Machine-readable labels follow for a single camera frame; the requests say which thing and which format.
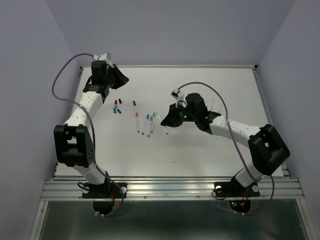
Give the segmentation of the grey capped marker pen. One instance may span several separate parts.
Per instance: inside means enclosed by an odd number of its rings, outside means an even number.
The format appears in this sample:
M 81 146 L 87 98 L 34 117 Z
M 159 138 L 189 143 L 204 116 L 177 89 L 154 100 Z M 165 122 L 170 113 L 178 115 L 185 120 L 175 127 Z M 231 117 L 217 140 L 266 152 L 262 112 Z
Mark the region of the grey capped marker pen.
M 149 122 L 148 122 L 148 127 L 147 127 L 147 137 L 150 137 L 150 135 L 151 135 L 152 123 L 153 123 L 153 117 L 150 116 Z

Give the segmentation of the light green capped marker pen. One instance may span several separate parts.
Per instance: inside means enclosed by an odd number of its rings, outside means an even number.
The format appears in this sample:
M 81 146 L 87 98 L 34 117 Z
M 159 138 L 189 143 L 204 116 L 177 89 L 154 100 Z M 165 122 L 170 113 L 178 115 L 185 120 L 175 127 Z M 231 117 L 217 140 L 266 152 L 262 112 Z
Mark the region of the light green capped marker pen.
M 152 114 L 152 121 L 151 121 L 151 130 L 150 130 L 151 133 L 154 132 L 156 115 L 157 115 L 156 112 L 153 112 L 153 114 Z

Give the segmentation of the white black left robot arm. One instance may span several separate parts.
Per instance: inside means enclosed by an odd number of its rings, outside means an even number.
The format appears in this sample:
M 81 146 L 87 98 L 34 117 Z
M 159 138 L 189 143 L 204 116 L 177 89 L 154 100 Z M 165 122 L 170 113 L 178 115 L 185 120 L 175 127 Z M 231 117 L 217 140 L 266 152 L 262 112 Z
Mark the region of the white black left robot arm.
M 91 76 L 86 82 L 80 102 L 69 119 L 53 130 L 57 161 L 78 171 L 100 197 L 111 193 L 107 173 L 98 167 L 95 156 L 93 118 L 104 104 L 110 90 L 124 86 L 129 79 L 109 60 L 91 63 Z

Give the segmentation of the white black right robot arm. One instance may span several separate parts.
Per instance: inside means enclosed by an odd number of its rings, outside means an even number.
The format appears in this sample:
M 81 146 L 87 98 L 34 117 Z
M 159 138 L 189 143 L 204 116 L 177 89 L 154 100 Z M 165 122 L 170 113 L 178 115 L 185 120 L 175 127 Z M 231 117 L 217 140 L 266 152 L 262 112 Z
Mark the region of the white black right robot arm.
M 235 145 L 241 144 L 249 149 L 251 162 L 230 182 L 233 194 L 242 195 L 249 185 L 263 176 L 271 176 L 289 158 L 290 151 L 273 125 L 258 127 L 229 120 L 208 110 L 198 93 L 184 96 L 172 92 L 172 96 L 176 102 L 169 106 L 167 116 L 160 123 L 162 126 L 177 128 L 184 122 L 193 122 L 205 133 L 225 137 Z

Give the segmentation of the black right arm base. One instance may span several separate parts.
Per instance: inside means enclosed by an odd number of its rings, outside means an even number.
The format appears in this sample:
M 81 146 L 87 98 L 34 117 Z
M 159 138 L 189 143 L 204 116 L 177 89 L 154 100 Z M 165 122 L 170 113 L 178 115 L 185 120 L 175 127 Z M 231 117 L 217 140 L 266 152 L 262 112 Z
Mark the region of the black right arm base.
M 214 183 L 211 194 L 216 200 L 229 199 L 229 205 L 233 211 L 241 214 L 248 214 L 251 209 L 250 198 L 260 196 L 257 182 L 253 182 L 247 187 L 231 181 L 220 181 Z

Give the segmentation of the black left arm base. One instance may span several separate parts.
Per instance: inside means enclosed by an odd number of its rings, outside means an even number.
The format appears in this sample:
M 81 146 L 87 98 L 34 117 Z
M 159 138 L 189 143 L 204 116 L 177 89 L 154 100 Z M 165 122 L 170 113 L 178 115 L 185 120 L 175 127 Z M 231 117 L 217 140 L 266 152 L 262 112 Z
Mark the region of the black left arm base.
M 108 179 L 102 184 L 78 182 L 82 190 L 82 198 L 93 200 L 92 209 L 101 218 L 113 217 L 121 211 L 124 199 L 127 197 L 126 182 L 112 183 Z

